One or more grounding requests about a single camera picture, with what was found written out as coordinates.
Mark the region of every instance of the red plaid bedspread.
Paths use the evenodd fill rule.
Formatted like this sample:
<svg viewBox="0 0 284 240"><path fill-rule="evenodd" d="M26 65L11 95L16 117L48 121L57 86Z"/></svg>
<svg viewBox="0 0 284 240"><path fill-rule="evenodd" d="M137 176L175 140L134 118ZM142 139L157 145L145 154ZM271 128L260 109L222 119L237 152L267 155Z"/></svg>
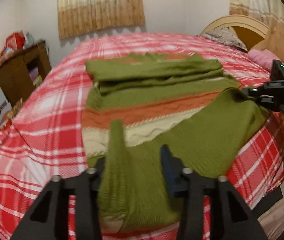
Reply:
<svg viewBox="0 0 284 240"><path fill-rule="evenodd" d="M203 37L181 34L130 34L92 39L80 44L30 96L13 125L0 132L0 238L9 239L23 214L52 175L78 175L87 168L81 135L81 112L92 87L84 62L95 58L135 53L199 53L217 58L224 70L243 85L260 85L269 73L245 53ZM265 126L240 150L227 176L253 208L282 179L278 120L272 115ZM74 219L74 200L70 200ZM209 238L206 203L204 239ZM162 230L134 236L137 239L176 237L178 223ZM69 228L75 239L74 226Z"/></svg>

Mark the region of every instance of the red bag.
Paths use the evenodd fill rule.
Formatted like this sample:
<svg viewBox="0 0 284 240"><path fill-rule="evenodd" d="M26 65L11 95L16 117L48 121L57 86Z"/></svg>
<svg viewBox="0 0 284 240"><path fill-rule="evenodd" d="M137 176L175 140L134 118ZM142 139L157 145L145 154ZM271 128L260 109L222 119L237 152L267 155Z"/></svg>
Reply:
<svg viewBox="0 0 284 240"><path fill-rule="evenodd" d="M23 33L13 33L6 39L6 48L9 47L13 50L23 49L25 44L25 37Z"/></svg>

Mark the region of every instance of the headboard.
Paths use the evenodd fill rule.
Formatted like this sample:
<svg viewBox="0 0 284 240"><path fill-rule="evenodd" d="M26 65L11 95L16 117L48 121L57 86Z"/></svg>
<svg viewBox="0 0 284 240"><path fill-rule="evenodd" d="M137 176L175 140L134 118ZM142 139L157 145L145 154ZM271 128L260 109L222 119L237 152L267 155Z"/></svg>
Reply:
<svg viewBox="0 0 284 240"><path fill-rule="evenodd" d="M210 23L201 33L203 35L216 28L228 27L238 36L250 50L256 44L262 42L267 34L268 27L251 17L245 15L228 15Z"/></svg>

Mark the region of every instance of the folded clothing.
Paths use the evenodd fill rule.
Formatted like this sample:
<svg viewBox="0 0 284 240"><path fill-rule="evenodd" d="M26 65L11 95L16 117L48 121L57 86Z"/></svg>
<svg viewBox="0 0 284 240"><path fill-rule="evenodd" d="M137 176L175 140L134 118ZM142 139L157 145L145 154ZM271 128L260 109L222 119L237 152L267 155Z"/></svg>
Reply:
<svg viewBox="0 0 284 240"><path fill-rule="evenodd" d="M98 193L103 231L179 220L182 202L168 196L162 176L163 144L185 166L216 178L269 115L219 61L200 55L130 55L86 67L98 85L82 113L82 137L89 166L106 157Z"/></svg>
<svg viewBox="0 0 284 240"><path fill-rule="evenodd" d="M265 50L257 50L257 49L251 49L248 54L248 58L256 63L257 65L264 68L266 71L271 72L272 66L273 66L273 60L280 60L275 54L273 54L271 51L265 49Z"/></svg>

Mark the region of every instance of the green knit sweater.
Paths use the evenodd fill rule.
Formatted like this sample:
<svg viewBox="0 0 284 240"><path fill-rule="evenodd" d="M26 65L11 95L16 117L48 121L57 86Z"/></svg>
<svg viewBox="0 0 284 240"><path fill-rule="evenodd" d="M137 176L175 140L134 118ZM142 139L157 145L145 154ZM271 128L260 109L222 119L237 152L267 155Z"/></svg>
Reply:
<svg viewBox="0 0 284 240"><path fill-rule="evenodd" d="M111 122L107 151L91 155L88 165L106 157L98 195L100 215L123 220L122 231L155 228L179 220L181 200L169 198L161 172L159 151L163 144L168 144L186 167L216 178L226 174L240 148L268 117L266 109L235 88L238 83L223 73L218 61L206 61L199 55L178 62L162 62L159 58L165 56L125 58L140 64L125 60L88 62L87 71L99 86L89 93L87 109L118 111L127 107L130 114L130 107L134 111L145 104L223 91L190 118L136 146L126 145L121 120Z"/></svg>

